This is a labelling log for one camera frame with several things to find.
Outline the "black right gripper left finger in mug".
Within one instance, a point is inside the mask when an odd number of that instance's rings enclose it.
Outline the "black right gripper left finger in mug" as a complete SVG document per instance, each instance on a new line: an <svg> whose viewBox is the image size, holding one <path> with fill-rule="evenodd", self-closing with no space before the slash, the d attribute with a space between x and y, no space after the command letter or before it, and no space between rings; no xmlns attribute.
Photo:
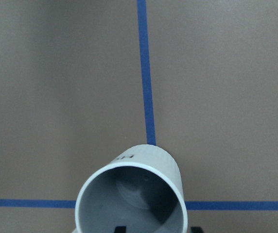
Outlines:
<svg viewBox="0 0 278 233"><path fill-rule="evenodd" d="M126 226L115 227L114 233L126 233Z"/></svg>

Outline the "black right gripper right finger outside mug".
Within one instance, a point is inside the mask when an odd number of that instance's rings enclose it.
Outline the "black right gripper right finger outside mug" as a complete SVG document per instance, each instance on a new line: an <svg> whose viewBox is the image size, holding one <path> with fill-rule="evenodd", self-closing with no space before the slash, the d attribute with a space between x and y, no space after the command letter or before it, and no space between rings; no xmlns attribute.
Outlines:
<svg viewBox="0 0 278 233"><path fill-rule="evenodd" d="M190 232L191 233L204 233L203 229L199 226L191 226Z"/></svg>

